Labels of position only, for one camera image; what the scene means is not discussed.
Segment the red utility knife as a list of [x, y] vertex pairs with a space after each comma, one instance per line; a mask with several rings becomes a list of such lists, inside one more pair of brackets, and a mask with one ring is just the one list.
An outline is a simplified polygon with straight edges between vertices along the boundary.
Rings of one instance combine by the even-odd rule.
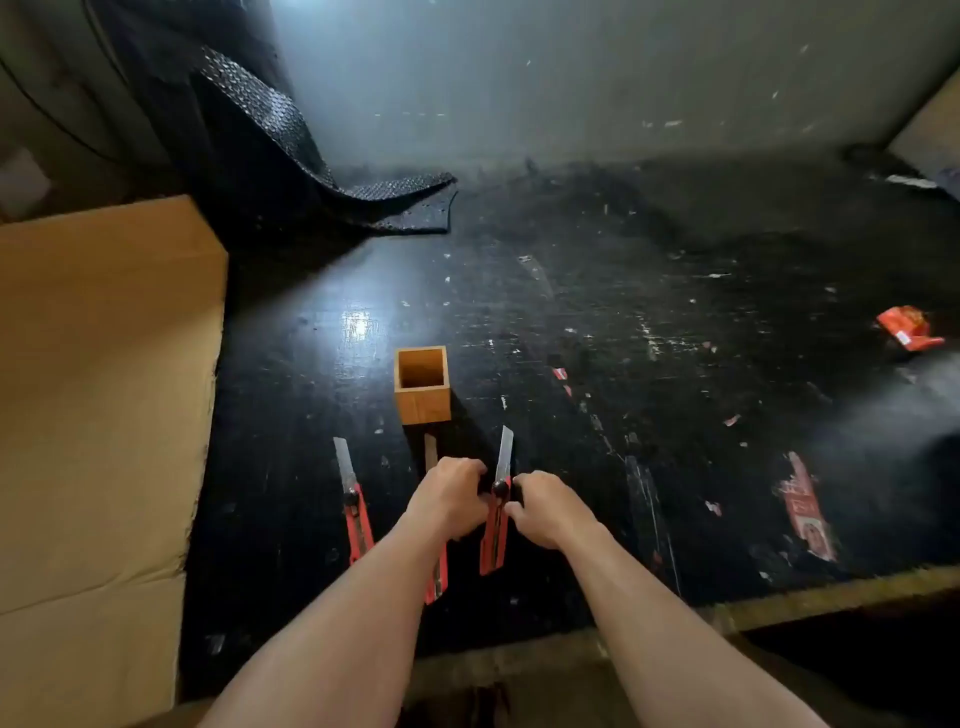
[[481, 552], [479, 575], [486, 577], [502, 568], [506, 558], [509, 516], [505, 504], [511, 499], [514, 431], [504, 425], [501, 430], [494, 482], [490, 487], [488, 511]]
[[374, 547], [376, 540], [349, 444], [340, 437], [333, 437], [332, 441], [342, 482], [342, 512], [349, 541], [349, 565], [353, 566]]
[[[438, 464], [438, 443], [434, 435], [424, 434], [424, 464], [427, 473]], [[438, 601], [449, 588], [448, 546], [444, 542], [438, 552], [438, 558], [431, 571], [430, 580], [424, 596], [424, 604], [432, 605]]]

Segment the person's right forearm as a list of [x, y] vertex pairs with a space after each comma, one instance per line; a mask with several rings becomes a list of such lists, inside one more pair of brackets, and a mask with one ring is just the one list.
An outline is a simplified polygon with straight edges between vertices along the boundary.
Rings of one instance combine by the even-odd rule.
[[594, 520], [569, 526], [556, 540], [644, 728], [829, 728], [604, 525]]

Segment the person's right hand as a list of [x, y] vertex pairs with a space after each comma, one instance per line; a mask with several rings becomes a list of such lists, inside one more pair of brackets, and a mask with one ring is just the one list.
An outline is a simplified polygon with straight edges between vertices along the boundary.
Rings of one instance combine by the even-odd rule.
[[606, 528], [574, 489], [557, 475], [535, 470], [516, 475], [512, 492], [534, 518], [533, 543], [565, 556]]

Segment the crumpled red wrapper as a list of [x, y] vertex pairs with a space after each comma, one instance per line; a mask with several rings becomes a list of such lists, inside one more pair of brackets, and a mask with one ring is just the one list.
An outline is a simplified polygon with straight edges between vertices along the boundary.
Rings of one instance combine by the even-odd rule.
[[911, 305], [892, 306], [875, 317], [877, 323], [907, 352], [921, 353], [946, 343], [931, 333], [925, 314]]

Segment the black textured rubber mat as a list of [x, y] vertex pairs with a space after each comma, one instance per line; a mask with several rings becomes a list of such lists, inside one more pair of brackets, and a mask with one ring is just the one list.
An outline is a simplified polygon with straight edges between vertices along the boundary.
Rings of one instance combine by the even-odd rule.
[[445, 235], [457, 180], [449, 173], [342, 187], [322, 158], [293, 100], [225, 54], [203, 46], [190, 83], [207, 121], [223, 112], [229, 147], [258, 202], [270, 195], [274, 216], [322, 215], [377, 235]]

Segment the person's left forearm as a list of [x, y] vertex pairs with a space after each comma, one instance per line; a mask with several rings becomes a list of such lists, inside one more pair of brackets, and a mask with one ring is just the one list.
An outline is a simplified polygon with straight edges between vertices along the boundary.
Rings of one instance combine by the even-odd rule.
[[404, 514], [242, 667], [198, 728], [394, 728], [441, 545], [473, 527]]

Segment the small wooden square box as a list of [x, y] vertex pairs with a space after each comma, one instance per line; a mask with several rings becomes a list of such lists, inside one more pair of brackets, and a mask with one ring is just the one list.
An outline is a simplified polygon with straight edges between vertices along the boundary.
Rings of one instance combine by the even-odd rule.
[[393, 358], [393, 393], [405, 428], [451, 420], [451, 384], [447, 348], [398, 348]]

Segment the large cardboard box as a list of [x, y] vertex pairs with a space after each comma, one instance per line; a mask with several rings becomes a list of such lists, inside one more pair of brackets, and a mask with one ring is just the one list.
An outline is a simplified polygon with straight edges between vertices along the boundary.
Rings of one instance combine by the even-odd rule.
[[0, 728], [175, 701], [228, 261], [187, 196], [0, 226]]

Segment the flattened red paper label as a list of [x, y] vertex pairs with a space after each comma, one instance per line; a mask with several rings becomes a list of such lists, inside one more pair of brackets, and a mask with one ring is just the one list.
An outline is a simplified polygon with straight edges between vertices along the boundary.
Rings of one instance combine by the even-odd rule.
[[823, 516], [807, 465], [794, 450], [786, 453], [791, 473], [774, 486], [782, 500], [795, 535], [807, 552], [826, 563], [836, 564], [831, 528]]

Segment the person's left hand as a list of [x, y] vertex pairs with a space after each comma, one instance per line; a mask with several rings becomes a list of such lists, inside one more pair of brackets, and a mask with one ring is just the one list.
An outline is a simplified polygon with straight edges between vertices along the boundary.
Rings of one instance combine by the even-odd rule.
[[458, 540], [487, 520], [479, 525], [450, 525], [450, 458], [457, 457], [443, 457], [438, 460], [436, 467], [427, 472], [401, 518], [405, 525], [412, 525], [416, 532], [435, 546]]

